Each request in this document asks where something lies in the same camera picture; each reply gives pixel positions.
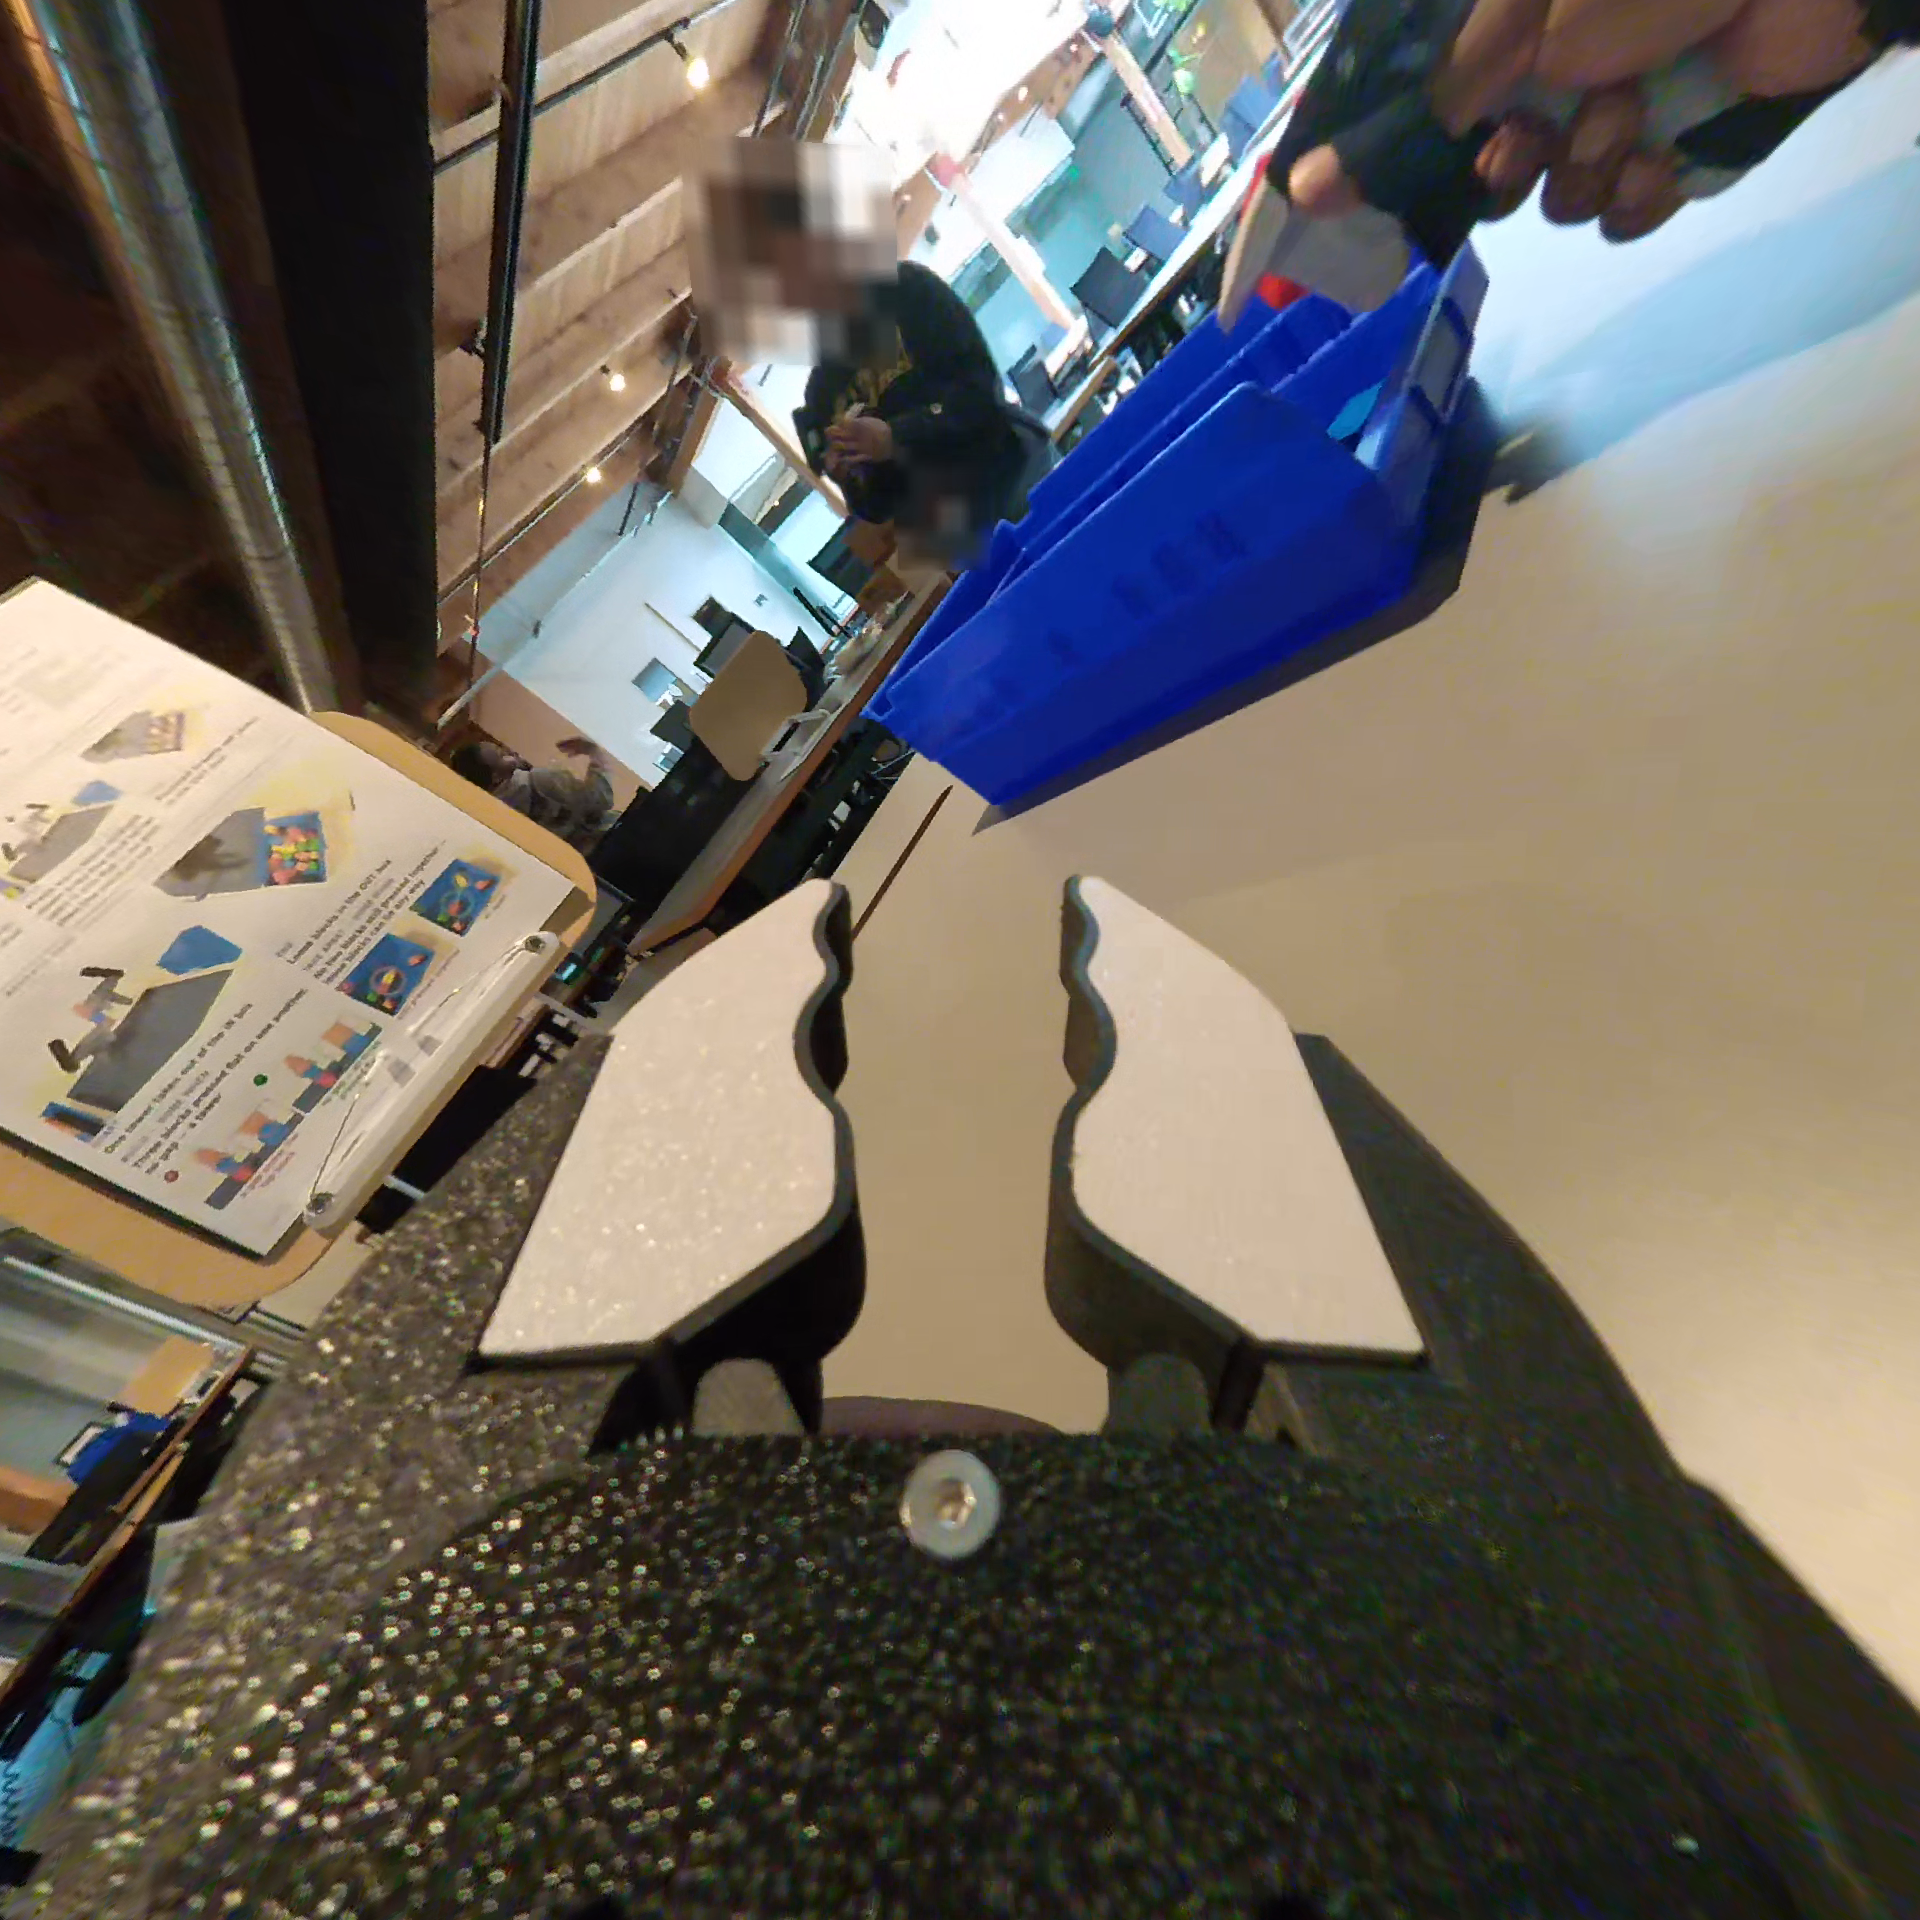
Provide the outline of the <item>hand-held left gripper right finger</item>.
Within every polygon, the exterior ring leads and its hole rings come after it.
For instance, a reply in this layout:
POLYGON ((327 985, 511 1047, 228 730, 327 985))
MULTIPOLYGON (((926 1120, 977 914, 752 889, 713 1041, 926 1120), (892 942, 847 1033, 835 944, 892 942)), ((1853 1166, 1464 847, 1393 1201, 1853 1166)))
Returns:
POLYGON ((1091 1355, 1419 1365, 1427 1341, 1283 1009, 1102 877, 1062 886, 1070 1096, 1047 1301, 1091 1355))

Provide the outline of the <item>white clipboard stand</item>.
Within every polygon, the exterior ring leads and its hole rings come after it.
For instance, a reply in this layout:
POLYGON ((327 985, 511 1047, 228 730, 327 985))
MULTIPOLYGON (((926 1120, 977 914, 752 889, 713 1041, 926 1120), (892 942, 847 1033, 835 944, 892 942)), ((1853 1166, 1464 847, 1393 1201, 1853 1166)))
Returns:
POLYGON ((383 1185, 470 1070, 540 997, 560 957, 557 933, 525 935, 425 1009, 383 1029, 368 1059, 348 1074, 340 1127, 304 1198, 308 1231, 340 1229, 383 1185))

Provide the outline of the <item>wooden clipboard with instruction sheet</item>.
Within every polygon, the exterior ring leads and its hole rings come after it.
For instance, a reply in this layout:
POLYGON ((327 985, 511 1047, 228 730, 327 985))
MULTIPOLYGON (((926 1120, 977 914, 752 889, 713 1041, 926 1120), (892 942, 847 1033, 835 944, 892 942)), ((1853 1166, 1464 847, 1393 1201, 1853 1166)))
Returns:
POLYGON ((4 1225, 195 1307, 300 1280, 383 1029, 592 877, 395 734, 304 715, 53 583, 3 606, 4 1225))

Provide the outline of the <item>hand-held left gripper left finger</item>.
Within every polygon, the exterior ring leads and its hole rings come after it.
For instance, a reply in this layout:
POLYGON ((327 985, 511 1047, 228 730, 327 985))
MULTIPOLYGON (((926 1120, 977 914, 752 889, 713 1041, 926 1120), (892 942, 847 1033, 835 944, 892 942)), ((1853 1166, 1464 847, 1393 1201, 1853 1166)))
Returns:
POLYGON ((645 1355, 854 1222, 849 923, 836 879, 804 879, 615 1022, 478 1362, 645 1355))

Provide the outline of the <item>beige office chair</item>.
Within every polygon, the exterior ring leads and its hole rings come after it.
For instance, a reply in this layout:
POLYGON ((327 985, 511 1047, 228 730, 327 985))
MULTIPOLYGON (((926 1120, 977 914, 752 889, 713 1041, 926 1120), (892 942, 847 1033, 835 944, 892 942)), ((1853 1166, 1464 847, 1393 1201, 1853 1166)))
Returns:
POLYGON ((728 781, 745 784, 809 711, 806 680, 781 642, 747 631, 694 699, 687 730, 728 781))

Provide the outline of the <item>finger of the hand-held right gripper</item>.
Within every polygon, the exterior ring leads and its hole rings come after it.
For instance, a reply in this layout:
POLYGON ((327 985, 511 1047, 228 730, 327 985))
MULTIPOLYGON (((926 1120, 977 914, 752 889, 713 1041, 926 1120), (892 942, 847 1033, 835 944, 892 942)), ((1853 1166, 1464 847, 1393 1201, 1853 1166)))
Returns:
POLYGON ((1275 185, 1256 185, 1227 250, 1215 319, 1233 330, 1269 279, 1366 315, 1401 288, 1409 262, 1413 247, 1389 214, 1357 207, 1319 218, 1295 209, 1275 185))

